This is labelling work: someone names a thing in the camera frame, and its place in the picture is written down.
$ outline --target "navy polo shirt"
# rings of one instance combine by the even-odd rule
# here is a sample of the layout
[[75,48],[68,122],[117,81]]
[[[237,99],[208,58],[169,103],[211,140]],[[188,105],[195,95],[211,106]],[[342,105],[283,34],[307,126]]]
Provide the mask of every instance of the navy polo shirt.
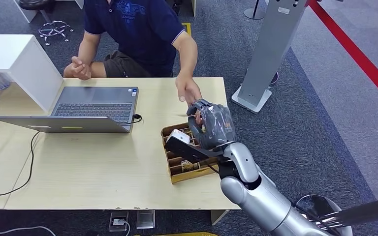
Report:
[[183,32],[176,13],[165,0],[85,0],[85,31],[107,32],[123,52],[156,77],[172,73]]

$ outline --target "man's right hand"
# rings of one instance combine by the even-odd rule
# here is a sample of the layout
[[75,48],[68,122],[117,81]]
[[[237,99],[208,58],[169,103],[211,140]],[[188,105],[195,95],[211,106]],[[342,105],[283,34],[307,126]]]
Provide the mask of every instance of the man's right hand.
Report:
[[81,80],[88,80],[92,77],[89,65],[83,64],[78,57],[72,57],[72,63],[64,70],[65,77],[75,77]]

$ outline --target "gray glove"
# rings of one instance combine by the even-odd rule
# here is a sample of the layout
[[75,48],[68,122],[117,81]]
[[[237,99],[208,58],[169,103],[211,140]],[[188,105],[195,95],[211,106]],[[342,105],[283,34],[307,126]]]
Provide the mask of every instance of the gray glove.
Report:
[[[198,110],[205,125],[205,133],[202,131],[202,126],[196,123],[196,118],[192,116]],[[189,128],[201,148],[209,150],[235,141],[235,127],[227,107],[200,99],[188,108],[187,115],[191,116],[188,117]]]

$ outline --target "man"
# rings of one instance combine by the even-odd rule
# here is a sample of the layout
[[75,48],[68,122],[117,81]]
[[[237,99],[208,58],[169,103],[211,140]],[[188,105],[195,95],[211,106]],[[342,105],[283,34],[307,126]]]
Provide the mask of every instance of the man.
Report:
[[[172,77],[176,50],[180,72],[176,79],[179,100],[188,104],[202,98],[193,80],[197,44],[165,0],[85,0],[85,35],[65,77]],[[107,32],[118,51],[104,62],[94,62],[100,36]]]

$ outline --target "white shelf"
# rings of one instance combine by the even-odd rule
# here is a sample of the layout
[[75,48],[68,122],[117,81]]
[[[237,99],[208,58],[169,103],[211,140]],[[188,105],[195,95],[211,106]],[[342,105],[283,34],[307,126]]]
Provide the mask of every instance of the white shelf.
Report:
[[0,73],[50,111],[63,78],[34,35],[0,34]]

